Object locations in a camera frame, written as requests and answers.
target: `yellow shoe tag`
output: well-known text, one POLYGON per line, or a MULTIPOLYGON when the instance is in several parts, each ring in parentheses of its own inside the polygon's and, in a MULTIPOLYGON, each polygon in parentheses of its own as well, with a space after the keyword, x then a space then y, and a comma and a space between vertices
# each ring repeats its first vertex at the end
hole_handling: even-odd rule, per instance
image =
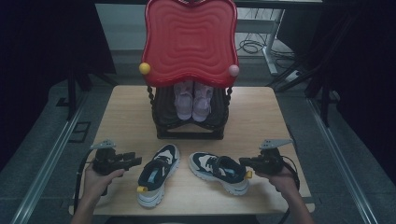
POLYGON ((251 177, 253 177, 253 172, 247 171, 247 172, 245 173, 245 179, 251 179, 251 177))
POLYGON ((143 186, 137 187, 137 192, 138 193, 147 192, 148 190, 149 190, 148 187, 143 187, 143 186))

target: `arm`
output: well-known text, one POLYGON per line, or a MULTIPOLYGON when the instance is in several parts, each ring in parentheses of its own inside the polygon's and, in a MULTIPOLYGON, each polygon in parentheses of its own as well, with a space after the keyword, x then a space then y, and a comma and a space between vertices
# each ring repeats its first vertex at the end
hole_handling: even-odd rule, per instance
POLYGON ((84 193, 78 203, 78 209, 73 215, 72 224, 91 223, 93 210, 99 202, 102 193, 111 181, 123 175, 125 170, 116 170, 110 175, 99 175, 92 169, 92 163, 85 169, 84 193))
POLYGON ((278 175, 266 175, 256 172, 256 175, 267 178, 272 185, 282 194, 282 197, 286 200, 289 205, 291 216, 294 219, 294 223, 300 224, 313 224, 314 220, 309 214, 308 209, 305 206, 303 198, 294 183, 291 172, 283 167, 282 171, 278 175))

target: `red wavy panel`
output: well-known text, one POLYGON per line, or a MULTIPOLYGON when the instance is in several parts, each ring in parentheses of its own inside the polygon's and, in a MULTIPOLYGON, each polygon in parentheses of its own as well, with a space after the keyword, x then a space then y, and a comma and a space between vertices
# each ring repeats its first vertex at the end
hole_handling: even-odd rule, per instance
POLYGON ((153 87, 192 79, 218 88, 233 85, 238 65, 234 45, 236 7, 228 0, 188 3, 151 0, 146 7, 147 41, 142 63, 153 87))

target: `yellow ball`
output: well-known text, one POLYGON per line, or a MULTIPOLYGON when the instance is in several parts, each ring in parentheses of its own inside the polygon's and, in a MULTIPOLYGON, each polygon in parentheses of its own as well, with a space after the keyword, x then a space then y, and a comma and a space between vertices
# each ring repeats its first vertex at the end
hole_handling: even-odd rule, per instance
POLYGON ((139 65, 139 71, 143 75, 147 75, 149 73, 149 69, 150 69, 150 67, 149 67, 148 63, 141 63, 139 65))

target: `pink ball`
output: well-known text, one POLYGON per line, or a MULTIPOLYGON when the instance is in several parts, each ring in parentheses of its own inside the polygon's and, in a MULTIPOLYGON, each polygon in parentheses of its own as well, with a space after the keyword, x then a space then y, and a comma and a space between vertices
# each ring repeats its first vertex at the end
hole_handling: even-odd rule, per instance
POLYGON ((230 75, 231 75, 232 77, 237 77, 238 74, 239 74, 239 67, 238 67, 238 65, 233 64, 233 65, 231 65, 231 66, 228 68, 228 71, 230 72, 230 75))

